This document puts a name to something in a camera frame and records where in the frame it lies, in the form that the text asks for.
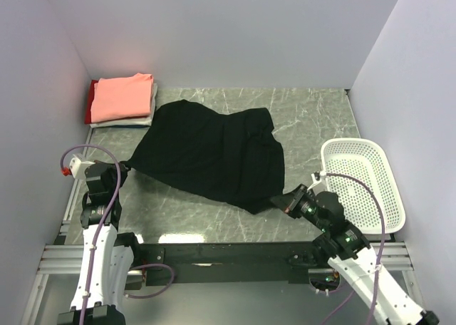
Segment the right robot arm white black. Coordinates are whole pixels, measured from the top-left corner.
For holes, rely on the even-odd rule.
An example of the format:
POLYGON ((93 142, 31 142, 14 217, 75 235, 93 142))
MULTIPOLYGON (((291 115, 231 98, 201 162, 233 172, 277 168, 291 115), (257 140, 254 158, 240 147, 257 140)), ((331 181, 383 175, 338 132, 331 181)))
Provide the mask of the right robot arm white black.
POLYGON ((334 192, 314 194, 306 186, 274 196, 271 202, 292 218, 305 218, 322 231, 313 242, 313 260, 331 267, 348 282, 369 307, 366 323, 438 324, 432 311, 417 304, 382 265, 383 249, 374 249, 364 234, 344 214, 334 192))

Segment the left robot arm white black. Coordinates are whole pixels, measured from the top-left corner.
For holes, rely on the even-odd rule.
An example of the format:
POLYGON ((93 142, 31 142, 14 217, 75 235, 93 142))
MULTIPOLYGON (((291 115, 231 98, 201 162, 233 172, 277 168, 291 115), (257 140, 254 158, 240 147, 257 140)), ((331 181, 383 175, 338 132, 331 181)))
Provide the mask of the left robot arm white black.
POLYGON ((119 189, 128 174, 117 164, 74 155, 64 175, 84 181, 81 227, 83 258, 70 311, 58 324, 125 324, 121 311, 129 269, 143 259, 134 233, 118 233, 122 207, 119 189))

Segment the black t shirt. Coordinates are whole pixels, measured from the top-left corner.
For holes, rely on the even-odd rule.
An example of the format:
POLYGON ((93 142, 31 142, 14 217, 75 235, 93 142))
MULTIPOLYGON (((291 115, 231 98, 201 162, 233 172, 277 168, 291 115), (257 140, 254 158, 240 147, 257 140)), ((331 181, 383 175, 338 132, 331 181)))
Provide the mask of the black t shirt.
POLYGON ((175 189, 257 214, 284 190, 284 151, 266 108, 221 114, 196 102, 161 106, 125 166, 175 189))

